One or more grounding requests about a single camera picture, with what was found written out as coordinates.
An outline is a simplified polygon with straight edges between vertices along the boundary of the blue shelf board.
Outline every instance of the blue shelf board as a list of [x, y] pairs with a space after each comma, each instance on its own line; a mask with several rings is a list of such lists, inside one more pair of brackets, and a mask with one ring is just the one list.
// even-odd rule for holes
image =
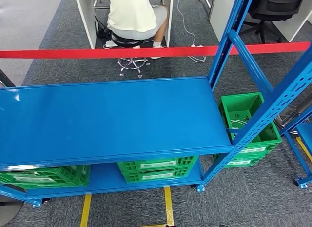
[[297, 126], [297, 131], [301, 141], [312, 155], [312, 122], [299, 124]]
[[0, 171], [233, 148], [206, 77], [14, 87], [0, 98]]
[[39, 199], [83, 195], [86, 193], [96, 194], [161, 188], [164, 186], [193, 185], [201, 182], [201, 172], [202, 169], [200, 160], [198, 159], [188, 177], [127, 184], [125, 182], [117, 163], [96, 164], [92, 165], [90, 179], [89, 185], [87, 187], [29, 189], [26, 192], [26, 197]]

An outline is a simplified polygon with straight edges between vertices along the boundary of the yellow line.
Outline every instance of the yellow line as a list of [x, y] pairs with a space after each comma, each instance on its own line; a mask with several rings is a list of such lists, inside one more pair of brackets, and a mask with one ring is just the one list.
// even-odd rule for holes
[[166, 227], [166, 225], [142, 226], [142, 227]]
[[164, 187], [164, 192], [166, 201], [167, 224], [169, 226], [173, 226], [173, 212], [172, 211], [170, 187]]
[[91, 194], [84, 195], [84, 209], [82, 210], [81, 222], [80, 227], [87, 227], [89, 218], [90, 205], [91, 204]]
[[307, 151], [307, 149], [304, 146], [304, 144], [301, 141], [300, 137], [296, 138], [297, 141], [301, 145], [301, 147], [304, 151], [304, 153], [310, 160], [312, 163], [312, 156]]

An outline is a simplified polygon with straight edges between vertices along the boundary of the gray shorts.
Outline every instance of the gray shorts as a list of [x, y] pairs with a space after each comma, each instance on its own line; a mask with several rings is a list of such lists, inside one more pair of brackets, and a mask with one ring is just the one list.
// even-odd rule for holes
[[153, 8], [154, 13], [156, 16], [157, 26], [154, 29], [148, 30], [145, 32], [138, 32], [133, 30], [120, 30], [110, 26], [108, 24], [108, 28], [113, 33], [121, 38], [135, 39], [135, 40], [145, 40], [153, 37], [164, 22], [167, 19], [167, 9], [164, 6], [157, 6]]

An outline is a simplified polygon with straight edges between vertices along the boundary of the shoe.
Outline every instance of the shoe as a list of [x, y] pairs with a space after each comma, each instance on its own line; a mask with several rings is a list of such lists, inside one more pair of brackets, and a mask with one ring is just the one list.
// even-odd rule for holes
[[[164, 48], [164, 47], [161, 46], [160, 48], [154, 48], [154, 49], [162, 49], [162, 48]], [[153, 59], [153, 60], [157, 60], [157, 59], [159, 59], [159, 58], [162, 58], [162, 56], [159, 56], [159, 57], [151, 57], [151, 59]]]

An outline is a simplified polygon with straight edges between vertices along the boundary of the crate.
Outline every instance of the crate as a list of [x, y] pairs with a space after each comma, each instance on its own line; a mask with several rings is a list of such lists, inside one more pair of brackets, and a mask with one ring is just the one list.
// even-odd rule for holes
[[198, 156], [187, 156], [179, 158], [166, 158], [159, 160], [138, 160], [130, 162], [118, 162], [118, 167], [122, 173], [128, 173], [132, 171], [150, 171], [164, 168], [175, 167], [191, 167], [192, 168]]
[[[264, 99], [261, 93], [228, 95], [221, 97], [219, 109], [226, 127], [241, 129], [244, 126], [243, 122], [247, 122], [263, 102]], [[235, 135], [231, 133], [229, 137], [233, 140]], [[246, 154], [246, 156], [255, 152], [268, 154], [281, 141], [282, 139], [275, 124], [271, 122], [240, 151], [240, 154]]]
[[[213, 159], [216, 161], [219, 156], [219, 154], [213, 155]], [[232, 167], [251, 167], [257, 162], [262, 159], [264, 156], [260, 157], [258, 154], [250, 154], [249, 157], [244, 158], [244, 157], [240, 157], [237, 158], [235, 157], [232, 159], [231, 161], [228, 162], [226, 166], [224, 168], [232, 168]]]
[[80, 165], [0, 172], [0, 184], [11, 184], [23, 189], [87, 186], [90, 170], [90, 165]]
[[158, 170], [132, 171], [123, 173], [123, 175], [127, 183], [136, 183], [187, 177], [191, 169], [189, 166], [179, 166]]

